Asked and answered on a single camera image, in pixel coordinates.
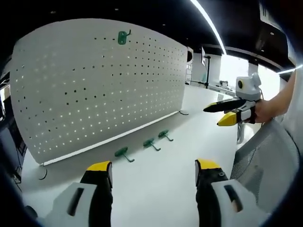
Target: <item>gray mesh chair back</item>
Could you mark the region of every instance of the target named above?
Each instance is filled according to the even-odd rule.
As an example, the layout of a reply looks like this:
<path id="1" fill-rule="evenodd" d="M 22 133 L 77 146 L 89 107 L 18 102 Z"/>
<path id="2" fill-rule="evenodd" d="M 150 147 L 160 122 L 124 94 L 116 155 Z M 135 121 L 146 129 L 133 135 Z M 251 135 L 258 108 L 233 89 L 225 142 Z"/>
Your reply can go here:
<path id="1" fill-rule="evenodd" d="M 299 151 L 275 120 L 237 150 L 231 179 L 255 194 L 258 206 L 272 212 L 286 194 L 299 168 Z"/>

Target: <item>human hand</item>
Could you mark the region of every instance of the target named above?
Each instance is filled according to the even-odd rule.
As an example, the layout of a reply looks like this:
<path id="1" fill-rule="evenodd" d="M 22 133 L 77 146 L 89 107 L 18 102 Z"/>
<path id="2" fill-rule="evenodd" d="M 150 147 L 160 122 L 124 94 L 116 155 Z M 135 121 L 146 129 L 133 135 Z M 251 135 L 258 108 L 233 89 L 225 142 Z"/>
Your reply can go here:
<path id="1" fill-rule="evenodd" d="M 261 99 L 255 106 L 256 123 L 268 122 L 271 118 L 275 117 L 275 110 L 271 101 Z"/>

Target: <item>white pegboard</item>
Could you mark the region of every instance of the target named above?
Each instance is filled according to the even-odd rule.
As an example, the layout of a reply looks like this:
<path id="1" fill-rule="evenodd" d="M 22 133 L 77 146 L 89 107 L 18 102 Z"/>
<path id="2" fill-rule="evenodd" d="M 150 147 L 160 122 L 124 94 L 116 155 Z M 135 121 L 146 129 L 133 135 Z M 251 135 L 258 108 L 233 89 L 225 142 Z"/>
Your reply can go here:
<path id="1" fill-rule="evenodd" d="M 118 33 L 129 32 L 125 45 Z M 105 19 L 43 26 L 13 51 L 11 96 L 21 135 L 43 163 L 181 108 L 187 48 Z"/>

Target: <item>desk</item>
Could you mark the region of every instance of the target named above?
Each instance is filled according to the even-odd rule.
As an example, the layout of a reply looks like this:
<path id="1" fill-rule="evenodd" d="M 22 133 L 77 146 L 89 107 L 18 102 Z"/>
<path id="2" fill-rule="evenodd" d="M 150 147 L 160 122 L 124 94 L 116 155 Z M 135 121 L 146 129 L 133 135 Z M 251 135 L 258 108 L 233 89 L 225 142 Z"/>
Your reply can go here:
<path id="1" fill-rule="evenodd" d="M 25 205 L 45 217 L 53 200 L 72 182 L 79 182 L 86 168 L 96 162 L 113 161 L 113 227 L 197 227 L 195 159 L 217 162 L 229 177 L 236 152 L 237 127 L 216 125 L 223 113 L 202 110 L 217 101 L 218 93 L 186 86 L 183 110 L 188 116 L 175 114 L 103 146 L 47 166 L 48 175 L 39 181 L 38 167 L 27 152 L 23 165 L 22 190 Z M 154 148 L 142 143 L 169 129 L 174 139 L 157 140 Z M 128 163 L 116 159 L 114 152 L 129 147 Z"/>

